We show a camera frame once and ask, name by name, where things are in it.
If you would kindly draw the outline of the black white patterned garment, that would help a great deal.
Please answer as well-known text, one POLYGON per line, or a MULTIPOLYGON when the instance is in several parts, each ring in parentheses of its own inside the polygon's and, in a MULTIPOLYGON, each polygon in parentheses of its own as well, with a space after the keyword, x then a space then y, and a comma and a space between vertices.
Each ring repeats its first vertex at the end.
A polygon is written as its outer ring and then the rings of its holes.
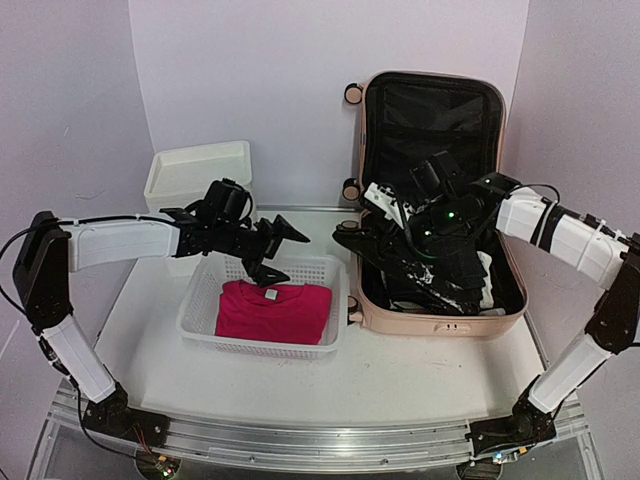
POLYGON ((438 286, 432 265, 414 253, 381 253, 379 224, 348 228, 338 225, 332 238, 363 261, 362 286, 369 298, 382 308, 421 310, 435 315, 463 315, 447 300, 438 286))

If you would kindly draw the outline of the black jeans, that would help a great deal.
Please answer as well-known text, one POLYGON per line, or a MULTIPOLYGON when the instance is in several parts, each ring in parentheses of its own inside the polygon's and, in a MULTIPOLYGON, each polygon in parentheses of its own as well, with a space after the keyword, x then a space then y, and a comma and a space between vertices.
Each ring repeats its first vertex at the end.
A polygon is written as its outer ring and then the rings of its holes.
POLYGON ((437 237, 426 247, 435 257, 434 285, 451 300, 463 315, 479 313, 484 286, 484 269, 478 259, 475 243, 462 236, 437 237))

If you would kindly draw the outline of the magenta t-shirt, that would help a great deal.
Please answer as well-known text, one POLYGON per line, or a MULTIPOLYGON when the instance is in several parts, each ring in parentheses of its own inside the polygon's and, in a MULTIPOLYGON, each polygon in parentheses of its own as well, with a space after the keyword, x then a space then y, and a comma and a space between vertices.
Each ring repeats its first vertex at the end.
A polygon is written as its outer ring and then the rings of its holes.
POLYGON ((220 337, 300 345, 320 343, 331 310, 329 288, 227 282, 219 297, 215 334, 220 337))

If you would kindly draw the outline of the white perforated plastic basket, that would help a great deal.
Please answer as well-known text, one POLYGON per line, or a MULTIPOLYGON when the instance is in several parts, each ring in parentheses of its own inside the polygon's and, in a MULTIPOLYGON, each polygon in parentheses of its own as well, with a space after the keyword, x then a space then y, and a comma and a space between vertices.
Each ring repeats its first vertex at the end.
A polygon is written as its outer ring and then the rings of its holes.
POLYGON ((347 327, 349 278, 334 256, 280 256, 271 266, 289 279, 252 282, 240 261, 203 258, 176 318, 183 339, 233 353, 314 360, 335 352, 347 327))

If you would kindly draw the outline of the pink hard-shell suitcase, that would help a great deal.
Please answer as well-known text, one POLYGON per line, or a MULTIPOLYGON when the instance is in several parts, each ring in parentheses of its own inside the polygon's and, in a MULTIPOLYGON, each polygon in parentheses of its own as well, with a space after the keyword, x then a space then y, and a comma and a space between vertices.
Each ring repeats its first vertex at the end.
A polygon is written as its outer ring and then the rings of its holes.
POLYGON ((361 109, 359 174, 343 194, 362 206, 348 228, 380 223, 384 213, 365 198, 371 182, 391 187, 415 214, 401 227, 426 260, 437 237, 462 236, 492 257, 494 308, 474 316, 435 315, 382 308, 362 286, 357 296, 362 324, 372 331, 406 336, 491 337, 509 330, 524 313, 527 294, 516 264, 496 227, 502 197, 515 189, 498 170, 505 105, 492 85, 463 77, 385 72, 344 92, 361 109))

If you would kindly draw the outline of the white plastic drawer unit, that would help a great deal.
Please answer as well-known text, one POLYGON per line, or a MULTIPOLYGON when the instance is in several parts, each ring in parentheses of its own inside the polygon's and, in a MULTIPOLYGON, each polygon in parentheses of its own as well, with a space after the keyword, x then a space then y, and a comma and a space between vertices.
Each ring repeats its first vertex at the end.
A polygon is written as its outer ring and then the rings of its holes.
POLYGON ((205 197, 211 183, 228 178, 252 190, 250 144, 221 142, 158 152, 153 157, 144 188, 150 213, 186 207, 205 197))

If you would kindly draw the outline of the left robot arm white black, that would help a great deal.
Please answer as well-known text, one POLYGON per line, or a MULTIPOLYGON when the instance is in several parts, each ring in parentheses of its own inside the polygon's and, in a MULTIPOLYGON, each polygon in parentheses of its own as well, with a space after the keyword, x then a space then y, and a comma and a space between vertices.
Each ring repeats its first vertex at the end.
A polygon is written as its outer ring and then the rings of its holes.
POLYGON ((61 218, 45 210, 2 247, 18 243, 7 301, 29 323, 52 368, 75 389, 79 424, 94 434, 139 445, 165 444, 169 418, 130 403, 129 394, 95 350, 97 332, 86 333, 79 316, 97 301, 109 315, 133 266, 145 259, 185 259, 220 253, 240 261, 261 287, 287 280, 268 261, 285 241, 308 237, 283 216, 253 220, 251 193, 233 180, 213 181, 186 207, 156 214, 61 218))

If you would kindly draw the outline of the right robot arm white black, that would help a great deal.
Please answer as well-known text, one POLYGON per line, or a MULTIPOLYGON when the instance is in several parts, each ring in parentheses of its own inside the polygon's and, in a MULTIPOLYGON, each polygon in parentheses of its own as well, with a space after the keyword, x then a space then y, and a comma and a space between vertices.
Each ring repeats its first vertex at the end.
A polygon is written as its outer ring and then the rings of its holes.
POLYGON ((403 233, 410 254, 401 271, 415 285, 436 294, 435 282, 423 277, 436 266, 451 273, 454 256, 468 255, 475 238, 491 230, 573 268, 600 294, 583 328, 530 382, 510 414, 471 423, 474 458, 500 462, 551 441, 563 402, 611 357, 638 345, 639 237, 564 207, 559 195, 542 195, 542 184, 523 184, 498 172, 468 180, 446 152, 412 175, 421 192, 415 201, 382 183, 371 184, 365 196, 403 233))

